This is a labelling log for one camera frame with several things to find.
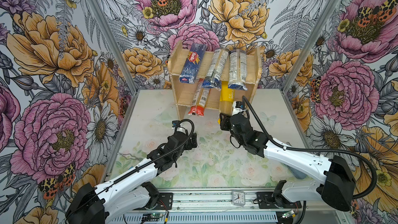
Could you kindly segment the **yellow spaghetti bag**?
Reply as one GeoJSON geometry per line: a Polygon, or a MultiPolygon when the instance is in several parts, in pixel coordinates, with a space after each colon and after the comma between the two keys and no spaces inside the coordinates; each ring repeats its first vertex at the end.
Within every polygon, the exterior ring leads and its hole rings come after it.
{"type": "Polygon", "coordinates": [[[219,113],[232,115],[235,90],[228,88],[228,82],[221,82],[219,113]]]}

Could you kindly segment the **red spaghetti bag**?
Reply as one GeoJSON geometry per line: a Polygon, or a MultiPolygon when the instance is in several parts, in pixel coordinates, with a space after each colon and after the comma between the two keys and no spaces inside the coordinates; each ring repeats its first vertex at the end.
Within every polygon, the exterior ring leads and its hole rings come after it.
{"type": "Polygon", "coordinates": [[[199,82],[198,84],[188,115],[196,115],[200,117],[204,116],[205,106],[207,103],[210,89],[204,88],[202,84],[202,82],[199,82]]]}

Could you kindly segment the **blue-end spaghetti bag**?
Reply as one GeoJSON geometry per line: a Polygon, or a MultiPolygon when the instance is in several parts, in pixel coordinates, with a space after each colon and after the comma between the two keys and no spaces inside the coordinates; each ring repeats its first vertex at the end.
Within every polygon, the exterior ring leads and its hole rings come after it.
{"type": "Polygon", "coordinates": [[[202,88],[221,89],[221,76],[229,56],[226,48],[217,48],[212,56],[210,68],[202,83],[202,88]]]}
{"type": "Polygon", "coordinates": [[[234,49],[230,52],[230,69],[228,88],[247,91],[247,54],[244,50],[234,49]]]}

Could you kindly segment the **blue Barilla spaghetti box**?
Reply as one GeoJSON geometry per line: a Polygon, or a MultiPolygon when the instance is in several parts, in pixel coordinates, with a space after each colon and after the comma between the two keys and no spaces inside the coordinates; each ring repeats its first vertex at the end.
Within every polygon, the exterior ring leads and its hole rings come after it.
{"type": "Polygon", "coordinates": [[[179,81],[186,84],[194,84],[201,62],[204,58],[207,45],[193,43],[188,52],[187,59],[179,76],[179,81]]]}

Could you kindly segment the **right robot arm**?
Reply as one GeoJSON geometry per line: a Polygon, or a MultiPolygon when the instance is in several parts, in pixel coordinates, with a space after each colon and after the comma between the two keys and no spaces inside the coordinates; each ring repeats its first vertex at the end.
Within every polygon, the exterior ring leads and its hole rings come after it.
{"type": "Polygon", "coordinates": [[[265,198],[279,207],[295,202],[323,201],[330,207],[347,212],[350,210],[355,187],[354,177],[340,156],[329,159],[304,151],[294,151],[265,132],[256,131],[245,116],[243,102],[235,102],[232,115],[220,114],[220,127],[229,131],[239,147],[248,153],[283,163],[309,177],[311,181],[299,183],[281,180],[273,193],[265,198]]]}

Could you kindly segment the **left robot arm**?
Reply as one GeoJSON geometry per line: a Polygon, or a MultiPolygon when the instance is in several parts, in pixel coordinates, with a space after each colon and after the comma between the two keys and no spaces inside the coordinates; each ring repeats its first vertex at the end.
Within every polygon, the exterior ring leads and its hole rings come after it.
{"type": "Polygon", "coordinates": [[[151,151],[139,164],[118,177],[92,186],[84,184],[75,194],[66,214],[68,224],[107,224],[135,209],[153,208],[159,191],[151,181],[177,166],[185,150],[196,148],[194,123],[183,119],[174,123],[167,142],[151,151]]]}

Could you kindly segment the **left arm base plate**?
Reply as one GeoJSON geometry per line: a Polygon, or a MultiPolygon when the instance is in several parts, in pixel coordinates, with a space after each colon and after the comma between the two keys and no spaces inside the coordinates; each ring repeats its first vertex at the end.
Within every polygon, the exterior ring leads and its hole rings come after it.
{"type": "Polygon", "coordinates": [[[173,193],[161,192],[155,196],[151,196],[144,208],[150,210],[171,210],[173,206],[173,197],[173,193]]]}

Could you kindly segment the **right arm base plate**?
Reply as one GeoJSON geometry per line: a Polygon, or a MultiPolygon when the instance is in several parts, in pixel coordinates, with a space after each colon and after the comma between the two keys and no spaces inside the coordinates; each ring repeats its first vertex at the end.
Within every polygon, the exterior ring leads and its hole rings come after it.
{"type": "Polygon", "coordinates": [[[302,204],[300,201],[289,202],[283,196],[273,196],[273,193],[270,191],[257,192],[256,198],[253,200],[253,204],[257,204],[260,209],[302,208],[302,204]]]}

